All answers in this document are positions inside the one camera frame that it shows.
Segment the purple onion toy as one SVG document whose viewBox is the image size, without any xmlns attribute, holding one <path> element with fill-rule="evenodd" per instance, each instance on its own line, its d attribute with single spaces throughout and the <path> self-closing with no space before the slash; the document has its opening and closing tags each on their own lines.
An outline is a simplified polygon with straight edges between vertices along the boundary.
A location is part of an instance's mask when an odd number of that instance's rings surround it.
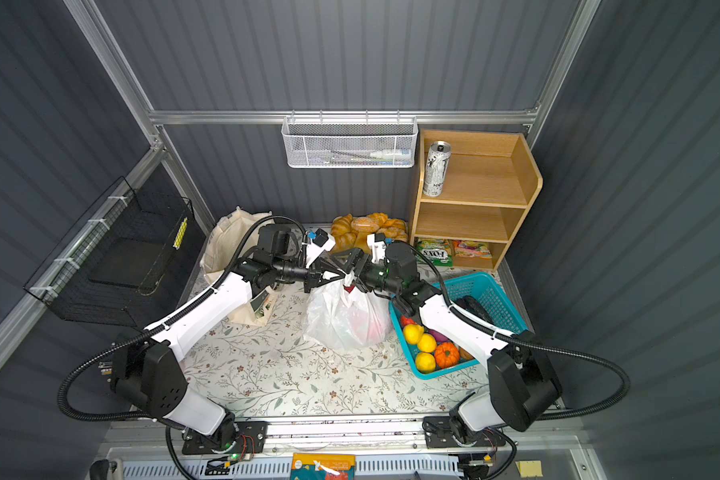
<svg viewBox="0 0 720 480">
<path fill-rule="evenodd" d="M 443 343 L 443 342 L 449 342 L 449 341 L 450 341 L 450 339 L 449 339 L 447 336 L 441 334 L 440 332 L 438 332 L 438 331 L 436 331 L 436 330 L 430 329 L 430 330 L 428 331 L 428 333 L 429 333 L 430 335 L 432 335 L 433 338 L 434 338 L 438 343 Z"/>
</svg>

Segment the teal plastic fruit basket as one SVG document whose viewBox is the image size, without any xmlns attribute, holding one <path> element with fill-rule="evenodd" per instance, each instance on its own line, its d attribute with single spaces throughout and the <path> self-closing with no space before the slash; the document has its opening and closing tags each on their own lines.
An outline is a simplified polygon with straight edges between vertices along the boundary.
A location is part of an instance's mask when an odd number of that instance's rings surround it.
<svg viewBox="0 0 720 480">
<path fill-rule="evenodd" d="M 488 312 L 495 326 L 511 331 L 512 333 L 522 333 L 527 330 L 525 320 L 506 296 L 501 286 L 490 274 L 477 272 L 460 277 L 453 277 L 446 279 L 445 285 L 449 292 L 450 299 L 453 302 L 465 296 L 473 297 Z M 433 380 L 465 368 L 480 365 L 478 360 L 467 360 L 461 357 L 458 364 L 452 365 L 449 368 L 436 368 L 430 373 L 420 372 L 415 365 L 416 357 L 419 354 L 418 347 L 406 342 L 403 325 L 401 323 L 401 314 L 394 304 L 389 303 L 388 308 L 390 319 L 402 346 L 405 359 L 417 378 L 421 380 Z"/>
</svg>

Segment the pink dragon fruit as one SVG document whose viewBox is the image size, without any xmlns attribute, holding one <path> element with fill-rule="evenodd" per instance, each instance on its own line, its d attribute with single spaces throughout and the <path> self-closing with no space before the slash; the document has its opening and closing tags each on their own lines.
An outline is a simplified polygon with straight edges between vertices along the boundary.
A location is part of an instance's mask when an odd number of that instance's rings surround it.
<svg viewBox="0 0 720 480">
<path fill-rule="evenodd" d="M 354 288 L 345 291 L 348 302 L 349 345 L 354 349 L 381 343 L 392 330 L 388 301 Z"/>
</svg>

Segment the yellow sticky note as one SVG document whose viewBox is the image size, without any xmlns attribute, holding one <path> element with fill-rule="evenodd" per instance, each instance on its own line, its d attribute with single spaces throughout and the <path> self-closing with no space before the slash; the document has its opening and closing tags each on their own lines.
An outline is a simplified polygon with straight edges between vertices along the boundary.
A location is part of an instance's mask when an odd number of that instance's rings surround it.
<svg viewBox="0 0 720 480">
<path fill-rule="evenodd" d="M 542 478 L 543 467 L 540 460 L 521 460 L 516 461 L 519 477 L 522 479 Z"/>
</svg>

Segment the cream canvas tote bag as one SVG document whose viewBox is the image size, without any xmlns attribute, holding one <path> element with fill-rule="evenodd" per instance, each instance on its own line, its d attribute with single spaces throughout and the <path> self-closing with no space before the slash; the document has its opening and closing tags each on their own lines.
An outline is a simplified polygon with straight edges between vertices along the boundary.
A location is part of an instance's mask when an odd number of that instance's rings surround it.
<svg viewBox="0 0 720 480">
<path fill-rule="evenodd" d="M 200 260 L 204 278 L 208 284 L 214 283 L 229 264 L 237 247 L 248 229 L 271 212 L 251 214 L 237 207 L 231 214 L 222 217 L 211 231 Z M 252 301 L 242 305 L 227 315 L 228 324 L 242 324 L 250 327 L 263 327 L 271 318 L 278 293 L 267 288 Z"/>
</svg>

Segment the pink snack packet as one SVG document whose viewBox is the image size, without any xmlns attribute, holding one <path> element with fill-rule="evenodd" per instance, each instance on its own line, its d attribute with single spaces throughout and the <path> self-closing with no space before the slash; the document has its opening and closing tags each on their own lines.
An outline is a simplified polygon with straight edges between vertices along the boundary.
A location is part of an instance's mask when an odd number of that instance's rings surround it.
<svg viewBox="0 0 720 480">
<path fill-rule="evenodd" d="M 460 258 L 490 259 L 493 257 L 491 246 L 487 242 L 456 240 L 453 242 L 454 254 Z"/>
</svg>

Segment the floral table mat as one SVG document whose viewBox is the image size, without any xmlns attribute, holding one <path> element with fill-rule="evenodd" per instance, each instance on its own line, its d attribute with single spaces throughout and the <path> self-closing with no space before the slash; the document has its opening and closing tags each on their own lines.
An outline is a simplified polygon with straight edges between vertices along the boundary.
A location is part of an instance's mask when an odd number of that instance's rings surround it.
<svg viewBox="0 0 720 480">
<path fill-rule="evenodd" d="M 447 411 L 488 389 L 481 366 L 418 378 L 396 333 L 374 346 L 331 350 L 303 335 L 308 296 L 278 287 L 263 326 L 217 323 L 180 360 L 189 385 L 237 416 L 330 416 Z"/>
</svg>

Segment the wooden shelf unit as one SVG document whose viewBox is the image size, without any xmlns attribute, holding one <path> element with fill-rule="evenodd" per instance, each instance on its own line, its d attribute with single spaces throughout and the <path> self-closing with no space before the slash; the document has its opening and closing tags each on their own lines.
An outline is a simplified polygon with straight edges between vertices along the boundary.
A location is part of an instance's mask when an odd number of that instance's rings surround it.
<svg viewBox="0 0 720 480">
<path fill-rule="evenodd" d="M 423 193 L 429 148 L 443 141 L 451 157 L 442 193 Z M 422 238 L 482 242 L 489 258 L 460 257 L 456 268 L 496 271 L 539 196 L 543 178 L 521 133 L 423 130 L 419 134 L 409 242 Z"/>
</svg>

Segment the yellow lemon lower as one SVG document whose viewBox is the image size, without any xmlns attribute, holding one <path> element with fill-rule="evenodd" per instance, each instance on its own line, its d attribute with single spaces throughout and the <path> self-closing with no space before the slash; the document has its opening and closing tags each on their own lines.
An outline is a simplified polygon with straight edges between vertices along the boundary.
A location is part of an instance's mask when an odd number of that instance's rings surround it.
<svg viewBox="0 0 720 480">
<path fill-rule="evenodd" d="M 427 375 L 437 370 L 437 363 L 431 353 L 420 352 L 415 357 L 415 367 L 419 373 Z"/>
</svg>

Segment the silver can left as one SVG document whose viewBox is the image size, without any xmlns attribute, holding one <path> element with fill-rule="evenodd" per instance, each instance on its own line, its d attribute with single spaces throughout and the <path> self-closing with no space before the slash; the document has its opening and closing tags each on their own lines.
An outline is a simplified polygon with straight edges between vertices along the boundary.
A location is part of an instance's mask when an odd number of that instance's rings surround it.
<svg viewBox="0 0 720 480">
<path fill-rule="evenodd" d="M 451 145 L 445 141 L 434 142 L 427 153 L 422 193 L 428 197 L 438 197 L 444 187 Z"/>
</svg>

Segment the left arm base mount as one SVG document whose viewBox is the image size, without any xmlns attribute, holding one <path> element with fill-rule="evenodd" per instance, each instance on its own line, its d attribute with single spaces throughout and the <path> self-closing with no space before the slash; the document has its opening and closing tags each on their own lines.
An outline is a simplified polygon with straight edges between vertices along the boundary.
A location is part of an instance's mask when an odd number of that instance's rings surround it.
<svg viewBox="0 0 720 480">
<path fill-rule="evenodd" d="M 224 421 L 218 429 L 203 435 L 188 430 L 183 435 L 183 455 L 258 454 L 263 451 L 269 424 L 264 421 Z"/>
</svg>

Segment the green snack packet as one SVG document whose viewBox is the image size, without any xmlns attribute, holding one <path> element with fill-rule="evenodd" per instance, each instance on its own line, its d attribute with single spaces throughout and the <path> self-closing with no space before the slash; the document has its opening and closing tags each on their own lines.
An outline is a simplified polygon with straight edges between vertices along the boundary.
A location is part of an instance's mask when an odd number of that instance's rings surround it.
<svg viewBox="0 0 720 480">
<path fill-rule="evenodd" d="M 447 239 L 422 238 L 417 241 L 416 249 L 435 266 L 453 266 L 454 253 L 451 242 Z"/>
</svg>

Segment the yellow lemon upper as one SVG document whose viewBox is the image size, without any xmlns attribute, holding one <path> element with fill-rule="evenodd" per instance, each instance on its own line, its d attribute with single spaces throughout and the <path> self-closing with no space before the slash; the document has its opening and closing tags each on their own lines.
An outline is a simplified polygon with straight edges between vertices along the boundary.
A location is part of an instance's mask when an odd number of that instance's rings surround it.
<svg viewBox="0 0 720 480">
<path fill-rule="evenodd" d="M 424 327 L 418 324 L 408 324 L 403 328 L 404 340 L 409 345 L 418 345 L 424 334 Z"/>
</svg>

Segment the yellow lemon middle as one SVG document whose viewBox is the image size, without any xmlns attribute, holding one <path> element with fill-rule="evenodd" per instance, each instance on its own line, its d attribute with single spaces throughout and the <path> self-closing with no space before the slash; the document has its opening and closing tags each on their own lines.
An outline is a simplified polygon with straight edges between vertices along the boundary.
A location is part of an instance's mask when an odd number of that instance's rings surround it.
<svg viewBox="0 0 720 480">
<path fill-rule="evenodd" d="M 422 353 L 433 353 L 437 348 L 437 340 L 429 333 L 424 333 L 416 344 L 417 349 Z"/>
</svg>

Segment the white plastic grocery bag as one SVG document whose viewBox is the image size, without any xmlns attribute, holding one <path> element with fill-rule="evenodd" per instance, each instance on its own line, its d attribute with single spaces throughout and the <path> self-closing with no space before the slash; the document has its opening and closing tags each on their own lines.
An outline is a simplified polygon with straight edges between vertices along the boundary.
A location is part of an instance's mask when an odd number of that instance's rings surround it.
<svg viewBox="0 0 720 480">
<path fill-rule="evenodd" d="M 349 345 L 347 306 L 343 282 L 314 289 L 307 301 L 304 338 L 332 350 L 358 350 Z"/>
</svg>

